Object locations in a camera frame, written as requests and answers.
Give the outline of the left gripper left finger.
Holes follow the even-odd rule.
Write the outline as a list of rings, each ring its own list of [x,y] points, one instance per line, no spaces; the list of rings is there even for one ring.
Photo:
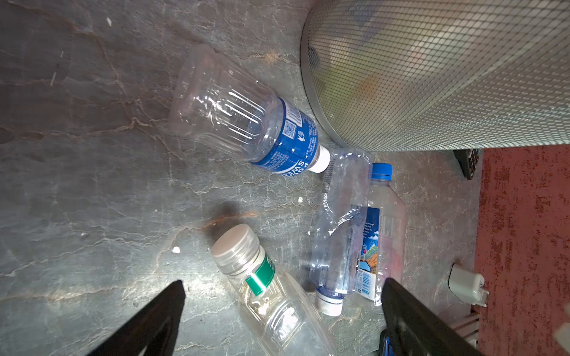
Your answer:
[[[168,285],[91,355],[172,355],[186,294],[181,280]]]

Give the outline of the crushed blue label bottle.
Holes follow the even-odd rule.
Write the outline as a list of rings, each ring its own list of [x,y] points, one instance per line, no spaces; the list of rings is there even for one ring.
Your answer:
[[[284,177],[324,172],[312,118],[207,44],[191,49],[174,91],[174,134]]]

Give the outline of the clear bottle blue cap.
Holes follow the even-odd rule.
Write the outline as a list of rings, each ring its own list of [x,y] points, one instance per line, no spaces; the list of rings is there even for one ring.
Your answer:
[[[356,292],[377,311],[384,282],[400,282],[405,262],[407,208],[391,187],[392,177],[392,165],[373,164],[357,272]]]

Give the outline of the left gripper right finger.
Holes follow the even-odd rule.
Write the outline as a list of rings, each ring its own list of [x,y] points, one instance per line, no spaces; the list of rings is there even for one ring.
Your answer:
[[[381,291],[381,307],[395,355],[480,355],[393,278]]]

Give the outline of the green label clear bottle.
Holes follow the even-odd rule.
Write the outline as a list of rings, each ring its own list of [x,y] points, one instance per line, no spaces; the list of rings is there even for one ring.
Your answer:
[[[266,355],[336,355],[304,289],[278,268],[247,224],[216,240],[211,255],[237,293],[238,312]]]

